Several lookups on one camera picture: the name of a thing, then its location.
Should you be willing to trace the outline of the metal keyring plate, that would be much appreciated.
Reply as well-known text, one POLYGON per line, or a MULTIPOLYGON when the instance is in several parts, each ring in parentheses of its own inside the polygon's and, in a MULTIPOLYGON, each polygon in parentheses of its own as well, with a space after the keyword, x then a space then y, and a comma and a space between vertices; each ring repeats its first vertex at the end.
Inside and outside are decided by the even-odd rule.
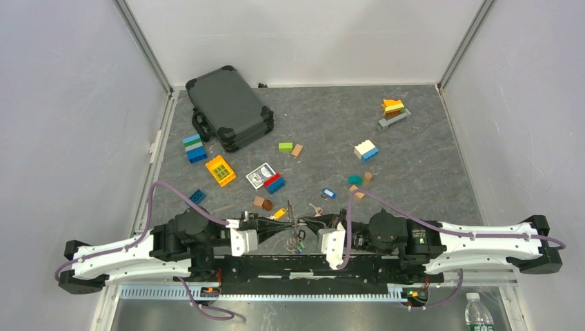
POLYGON ((294 223, 294 226, 290 228, 290 235, 286 239, 286 249, 292 254, 301 255, 305 250, 304 241, 300 241, 297 238, 300 227, 298 219, 294 216, 293 205, 287 200, 287 215, 288 221, 294 223))

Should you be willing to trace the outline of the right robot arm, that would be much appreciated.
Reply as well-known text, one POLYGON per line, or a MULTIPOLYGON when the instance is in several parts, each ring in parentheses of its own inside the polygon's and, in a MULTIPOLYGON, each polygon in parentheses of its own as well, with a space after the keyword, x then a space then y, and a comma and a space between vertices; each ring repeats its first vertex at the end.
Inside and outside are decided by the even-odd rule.
POLYGON ((417 223, 396 217, 386 210, 368 223, 348 223, 346 211, 302 218, 300 223, 317 235, 322 254, 336 270, 346 248, 390 258, 388 273, 416 282, 426 275, 458 269, 507 269, 515 266, 523 274, 559 272, 559 246, 545 236, 550 228, 545 217, 533 215, 521 223, 504 226, 466 226, 442 221, 417 223))

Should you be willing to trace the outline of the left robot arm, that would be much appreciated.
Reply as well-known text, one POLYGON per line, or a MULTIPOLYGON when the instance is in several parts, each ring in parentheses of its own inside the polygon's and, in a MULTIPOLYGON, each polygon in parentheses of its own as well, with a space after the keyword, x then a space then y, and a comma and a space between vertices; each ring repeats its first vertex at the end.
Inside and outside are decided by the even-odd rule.
POLYGON ((221 268, 216 248, 227 248, 230 255, 240 257, 291 227, 247 212, 240 219, 216 223, 188 208, 167 223, 123 241, 105 245, 68 241, 67 262, 57 269, 55 278, 70 294, 92 294, 107 285, 137 279, 218 281, 221 268))

